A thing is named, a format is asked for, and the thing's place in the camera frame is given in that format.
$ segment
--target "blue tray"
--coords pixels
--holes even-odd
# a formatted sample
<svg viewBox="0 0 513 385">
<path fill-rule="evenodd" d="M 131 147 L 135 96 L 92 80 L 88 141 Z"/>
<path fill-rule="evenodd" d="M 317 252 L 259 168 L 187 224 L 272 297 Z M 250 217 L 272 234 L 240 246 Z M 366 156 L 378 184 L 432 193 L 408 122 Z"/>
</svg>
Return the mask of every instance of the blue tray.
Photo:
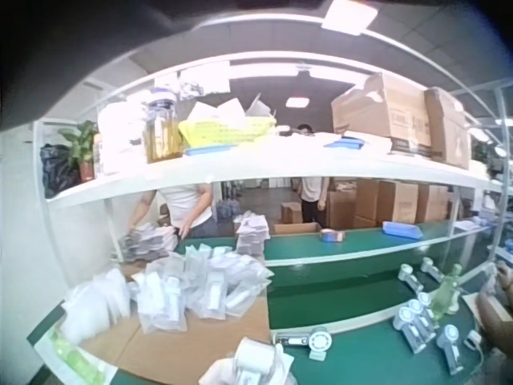
<svg viewBox="0 0 513 385">
<path fill-rule="evenodd" d="M 353 138 L 342 138 L 333 143 L 326 144 L 324 147 L 327 148 L 349 148 L 351 150 L 359 150 L 362 148 L 365 142 L 361 139 L 353 139 Z"/>
<path fill-rule="evenodd" d="M 212 152 L 228 151 L 230 148 L 234 148 L 234 147 L 236 147 L 235 144 L 226 144 L 226 145 L 221 145 L 221 146 L 188 148 L 185 150 L 185 155 L 194 156 L 194 155 L 201 155 L 201 154 L 210 154 Z"/>
<path fill-rule="evenodd" d="M 410 239 L 421 239 L 424 235 L 418 226 L 399 222 L 383 222 L 382 231 L 387 235 Z"/>
</svg>

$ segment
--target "glass jar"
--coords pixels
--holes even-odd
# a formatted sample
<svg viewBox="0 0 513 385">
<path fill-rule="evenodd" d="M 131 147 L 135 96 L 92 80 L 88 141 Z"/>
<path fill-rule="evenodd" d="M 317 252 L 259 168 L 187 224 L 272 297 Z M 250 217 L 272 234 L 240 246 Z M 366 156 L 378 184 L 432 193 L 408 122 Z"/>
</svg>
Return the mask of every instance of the glass jar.
<svg viewBox="0 0 513 385">
<path fill-rule="evenodd" d="M 178 129 L 175 105 L 176 96 L 169 89 L 153 89 L 144 134 L 148 163 L 182 156 L 184 140 Z"/>
</svg>

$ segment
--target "black bag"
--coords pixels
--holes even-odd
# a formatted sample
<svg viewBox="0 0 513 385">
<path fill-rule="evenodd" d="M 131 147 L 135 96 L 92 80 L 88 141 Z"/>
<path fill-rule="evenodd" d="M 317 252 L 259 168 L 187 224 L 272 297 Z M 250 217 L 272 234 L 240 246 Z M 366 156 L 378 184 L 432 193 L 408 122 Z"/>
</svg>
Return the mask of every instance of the black bag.
<svg viewBox="0 0 513 385">
<path fill-rule="evenodd" d="M 42 163 L 42 185 L 45 198 L 80 184 L 79 164 L 70 158 L 70 148 L 62 144 L 45 144 L 39 152 Z"/>
</svg>

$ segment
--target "green workbench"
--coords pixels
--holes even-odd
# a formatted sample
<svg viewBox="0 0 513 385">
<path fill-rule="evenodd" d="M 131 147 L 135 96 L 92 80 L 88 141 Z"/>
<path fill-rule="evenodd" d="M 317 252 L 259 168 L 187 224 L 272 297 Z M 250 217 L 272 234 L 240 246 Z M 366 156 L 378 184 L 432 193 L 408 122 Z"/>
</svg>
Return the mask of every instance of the green workbench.
<svg viewBox="0 0 513 385">
<path fill-rule="evenodd" d="M 422 241 L 445 237 L 447 222 L 422 225 Z M 210 238 L 186 240 L 177 252 L 183 253 L 186 245 L 200 243 L 211 247 L 235 246 L 236 240 Z M 402 263 L 414 267 L 415 275 L 425 285 L 425 291 L 438 285 L 419 271 L 423 257 L 430 257 L 442 272 L 450 270 L 455 262 L 463 264 L 467 272 L 487 259 L 487 246 L 491 236 L 485 233 L 457 237 L 433 245 L 412 247 L 393 253 L 362 257 L 344 261 L 273 267 L 273 283 L 268 290 L 269 321 L 272 329 L 312 326 L 336 322 L 396 306 L 413 297 L 411 290 L 397 279 Z M 326 244 L 314 234 L 274 236 L 266 241 L 267 261 L 299 257 L 321 257 L 358 253 L 371 249 L 388 249 L 412 244 L 405 238 L 388 237 L 380 229 L 354 230 L 347 233 L 343 244 Z M 476 291 L 482 277 L 470 280 L 468 291 Z M 46 331 L 61 318 L 63 310 L 57 306 L 28 337 L 34 345 Z M 459 312 L 447 316 L 443 323 L 455 324 L 464 338 L 474 329 L 471 312 L 460 304 Z M 418 355 L 413 355 L 403 337 L 387 320 L 361 329 L 333 336 L 333 345 L 323 363 L 308 359 L 308 351 L 287 348 L 296 359 L 293 373 L 299 384 L 463 384 L 479 362 L 479 356 L 461 345 L 465 371 L 450 377 L 442 352 L 431 342 Z M 118 370 L 113 384 L 145 384 L 151 381 L 138 379 Z"/>
</svg>

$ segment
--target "green leaves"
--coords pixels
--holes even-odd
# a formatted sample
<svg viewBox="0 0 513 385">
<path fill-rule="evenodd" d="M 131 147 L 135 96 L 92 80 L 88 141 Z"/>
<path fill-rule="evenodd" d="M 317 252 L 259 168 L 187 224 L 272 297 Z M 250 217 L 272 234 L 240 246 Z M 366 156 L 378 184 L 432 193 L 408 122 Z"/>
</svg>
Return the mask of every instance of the green leaves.
<svg viewBox="0 0 513 385">
<path fill-rule="evenodd" d="M 78 135 L 77 131 L 71 128 L 61 128 L 59 134 L 71 143 L 71 159 L 76 159 L 79 162 L 90 162 L 93 159 L 93 143 L 98 128 L 96 123 L 90 120 L 78 124 L 77 128 L 79 130 Z"/>
</svg>

